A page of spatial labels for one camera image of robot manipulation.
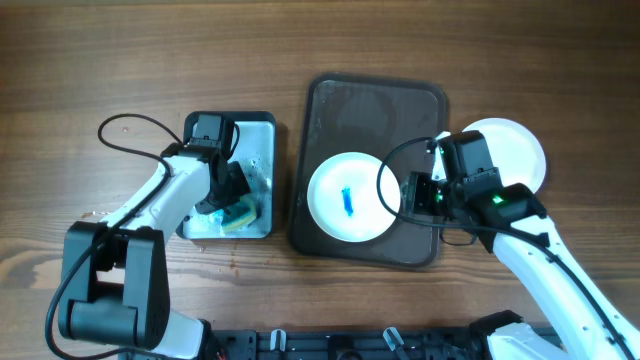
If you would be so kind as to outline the green and yellow sponge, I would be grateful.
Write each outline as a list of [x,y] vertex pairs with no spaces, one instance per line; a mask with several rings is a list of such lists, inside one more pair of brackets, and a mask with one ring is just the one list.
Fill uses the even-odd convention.
[[224,235],[240,230],[257,219],[255,201],[248,196],[242,196],[239,201],[223,210],[220,229]]

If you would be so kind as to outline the white plate top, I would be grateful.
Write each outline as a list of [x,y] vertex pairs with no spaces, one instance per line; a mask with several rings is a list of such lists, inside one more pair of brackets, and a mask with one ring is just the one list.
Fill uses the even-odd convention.
[[348,243],[373,240],[395,222],[400,184],[389,167],[361,152],[325,160],[312,174],[307,206],[327,235]]

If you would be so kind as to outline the white plate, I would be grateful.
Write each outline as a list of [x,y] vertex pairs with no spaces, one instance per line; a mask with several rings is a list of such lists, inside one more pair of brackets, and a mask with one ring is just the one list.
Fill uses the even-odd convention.
[[389,167],[361,152],[325,160],[312,174],[307,206],[327,235],[348,243],[373,240],[395,222],[400,184]]
[[523,125],[505,118],[485,118],[464,128],[485,138],[502,184],[521,183],[536,193],[542,186],[547,161],[539,140]]

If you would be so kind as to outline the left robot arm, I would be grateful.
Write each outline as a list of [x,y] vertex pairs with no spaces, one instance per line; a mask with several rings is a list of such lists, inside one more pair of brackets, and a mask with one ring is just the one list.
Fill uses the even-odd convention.
[[192,211],[225,232],[255,216],[250,191],[232,161],[240,128],[228,115],[194,112],[183,137],[155,156],[156,173],[103,220],[78,221],[66,232],[61,283],[45,320],[45,341],[61,359],[55,331],[70,340],[109,346],[102,358],[222,359],[205,320],[170,305],[165,246]]

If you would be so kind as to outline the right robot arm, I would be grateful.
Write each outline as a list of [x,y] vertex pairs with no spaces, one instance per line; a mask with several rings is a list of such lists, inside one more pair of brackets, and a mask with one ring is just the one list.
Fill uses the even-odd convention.
[[492,359],[638,358],[638,329],[574,259],[536,196],[546,161],[534,136],[489,128],[416,141],[434,165],[411,175],[398,219],[471,234],[525,286],[560,340],[552,344],[503,311],[471,325],[480,353]]

